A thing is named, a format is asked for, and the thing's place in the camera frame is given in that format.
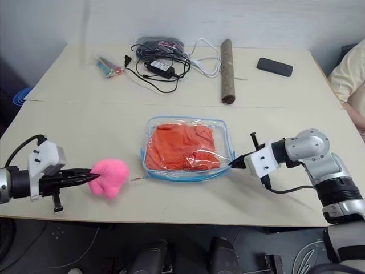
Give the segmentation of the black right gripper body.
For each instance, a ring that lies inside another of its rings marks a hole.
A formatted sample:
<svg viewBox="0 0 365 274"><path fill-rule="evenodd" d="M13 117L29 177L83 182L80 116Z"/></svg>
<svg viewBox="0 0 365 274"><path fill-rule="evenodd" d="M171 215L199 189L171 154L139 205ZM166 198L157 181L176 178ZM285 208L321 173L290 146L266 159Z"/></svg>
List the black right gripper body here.
<svg viewBox="0 0 365 274"><path fill-rule="evenodd" d="M271 173L271 143L260 145L256 133L250 134L255 150L248 153L244 157L246 169L251 176L260 179L262 185L267 189L271 189L271 181L269 173Z"/></svg>

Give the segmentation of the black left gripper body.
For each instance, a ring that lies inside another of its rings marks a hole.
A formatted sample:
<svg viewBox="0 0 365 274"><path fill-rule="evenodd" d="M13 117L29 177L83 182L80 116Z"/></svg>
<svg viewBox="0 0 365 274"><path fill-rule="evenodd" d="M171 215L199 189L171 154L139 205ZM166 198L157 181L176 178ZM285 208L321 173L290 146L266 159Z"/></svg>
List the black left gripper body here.
<svg viewBox="0 0 365 274"><path fill-rule="evenodd" d="M39 182L39 195L41 197L51 196L54 204L54 212L63 210L60 200L60 186L63 181L63 172L58 171L55 175L45 175Z"/></svg>

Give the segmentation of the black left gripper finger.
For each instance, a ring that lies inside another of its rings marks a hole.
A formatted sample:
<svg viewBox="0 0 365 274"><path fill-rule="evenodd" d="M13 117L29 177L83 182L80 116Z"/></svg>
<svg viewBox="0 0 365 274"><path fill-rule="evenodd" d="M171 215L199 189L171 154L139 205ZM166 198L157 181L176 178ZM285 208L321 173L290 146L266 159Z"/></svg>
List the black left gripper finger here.
<svg viewBox="0 0 365 274"><path fill-rule="evenodd" d="M92 173L88 168L71 168L61 170L64 178L98 178L99 175Z"/></svg>
<svg viewBox="0 0 365 274"><path fill-rule="evenodd" d="M67 179L62 180L61 186L62 187L79 186L79 185L88 183L97 178L98 178L98 176L81 176L81 177L76 177L76 178L67 178Z"/></svg>

